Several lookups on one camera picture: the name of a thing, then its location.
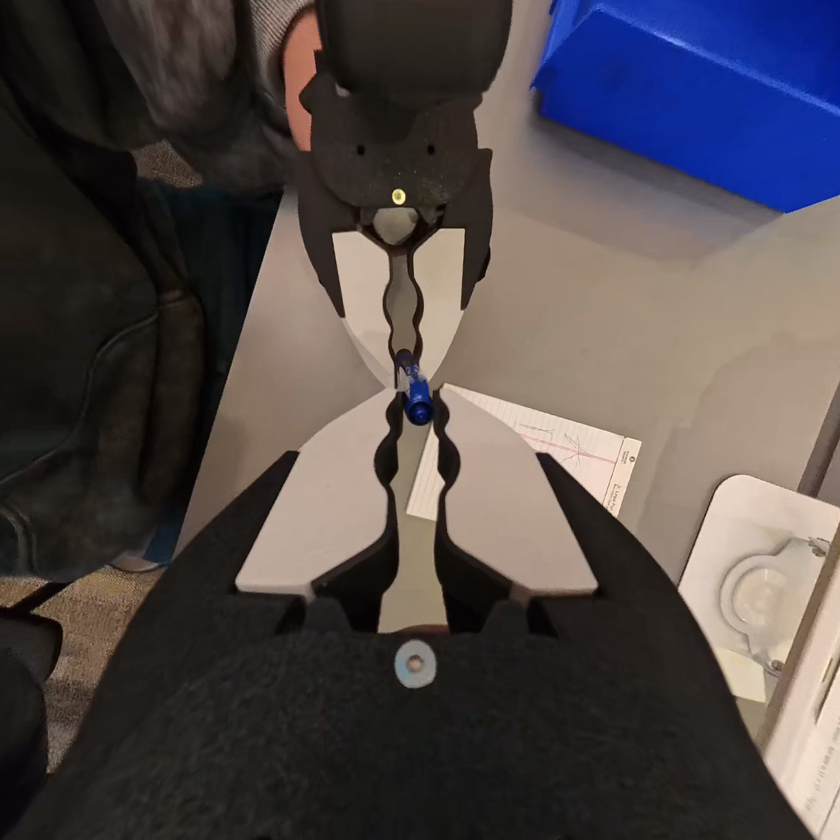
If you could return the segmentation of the person's left forearm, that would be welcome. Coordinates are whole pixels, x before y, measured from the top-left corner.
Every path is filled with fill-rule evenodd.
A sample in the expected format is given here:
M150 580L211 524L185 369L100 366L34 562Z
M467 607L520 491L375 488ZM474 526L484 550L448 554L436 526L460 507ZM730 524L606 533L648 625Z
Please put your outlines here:
M133 153L173 186L281 190L296 142L283 67L314 2L121 2L123 58L161 138Z

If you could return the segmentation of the blue retractable pen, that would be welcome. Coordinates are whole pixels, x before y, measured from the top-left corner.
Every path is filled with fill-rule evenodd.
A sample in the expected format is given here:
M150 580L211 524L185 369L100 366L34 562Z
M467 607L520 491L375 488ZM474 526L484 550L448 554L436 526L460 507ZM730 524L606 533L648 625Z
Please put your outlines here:
M407 421L417 427L429 425L434 419L432 392L414 354L408 349L397 351L394 365L395 386L402 394Z

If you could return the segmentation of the blue plastic bin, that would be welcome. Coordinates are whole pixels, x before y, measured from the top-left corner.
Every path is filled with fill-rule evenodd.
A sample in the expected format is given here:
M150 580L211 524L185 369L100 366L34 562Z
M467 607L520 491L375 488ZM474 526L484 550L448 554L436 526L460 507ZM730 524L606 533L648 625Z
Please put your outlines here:
M838 1L562 1L542 116L785 214L839 193Z

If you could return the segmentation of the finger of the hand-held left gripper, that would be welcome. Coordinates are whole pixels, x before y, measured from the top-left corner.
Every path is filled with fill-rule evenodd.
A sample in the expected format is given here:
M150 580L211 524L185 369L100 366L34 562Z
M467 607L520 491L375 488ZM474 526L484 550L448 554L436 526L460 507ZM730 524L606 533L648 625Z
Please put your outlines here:
M410 274L417 304L415 359L428 380L443 363L463 318L465 238L463 228L444 227L412 255Z
M343 325L374 377L392 389L392 325L385 314L385 298L392 279L389 255L360 232L335 233L332 246L343 302Z

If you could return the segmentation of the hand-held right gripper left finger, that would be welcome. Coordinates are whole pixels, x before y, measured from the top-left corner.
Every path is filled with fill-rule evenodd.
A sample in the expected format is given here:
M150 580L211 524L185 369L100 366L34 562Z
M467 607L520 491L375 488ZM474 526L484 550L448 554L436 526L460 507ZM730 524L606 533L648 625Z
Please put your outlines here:
M379 392L296 453L235 585L248 594L329 597L379 616L399 562L396 503L403 403Z

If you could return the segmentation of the printed instruction sheet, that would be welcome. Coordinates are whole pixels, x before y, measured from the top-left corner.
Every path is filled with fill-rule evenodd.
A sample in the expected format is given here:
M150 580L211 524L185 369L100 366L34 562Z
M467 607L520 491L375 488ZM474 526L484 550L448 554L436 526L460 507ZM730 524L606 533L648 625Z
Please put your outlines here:
M791 785L791 803L814 838L839 838L839 709L826 702Z

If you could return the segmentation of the white lined notepad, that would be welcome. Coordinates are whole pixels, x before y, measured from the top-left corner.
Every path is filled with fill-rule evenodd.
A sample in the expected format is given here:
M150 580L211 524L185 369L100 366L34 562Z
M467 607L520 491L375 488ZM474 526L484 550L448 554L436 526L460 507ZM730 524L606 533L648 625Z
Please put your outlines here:
M547 453L617 517L641 442L620 434L446 384L489 415L501 420L536 452ZM434 522L444 480L438 474L438 440L430 431L406 503L406 514Z

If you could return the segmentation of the person's left hand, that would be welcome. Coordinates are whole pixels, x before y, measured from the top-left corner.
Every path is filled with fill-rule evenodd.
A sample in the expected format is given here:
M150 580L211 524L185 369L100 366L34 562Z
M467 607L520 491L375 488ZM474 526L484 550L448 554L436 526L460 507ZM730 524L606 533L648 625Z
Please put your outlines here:
M316 74L316 53L321 48L317 15L309 8L290 23L280 60L290 135L301 152L311 148L312 116L301 104L300 95Z

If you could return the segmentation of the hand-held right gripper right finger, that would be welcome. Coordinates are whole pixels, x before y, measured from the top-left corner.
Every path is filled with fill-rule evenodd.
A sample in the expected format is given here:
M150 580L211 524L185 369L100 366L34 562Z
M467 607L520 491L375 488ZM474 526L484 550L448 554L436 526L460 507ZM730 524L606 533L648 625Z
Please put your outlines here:
M598 583L539 460L453 386L434 395L434 567L449 623L484 623L499 602L593 595Z

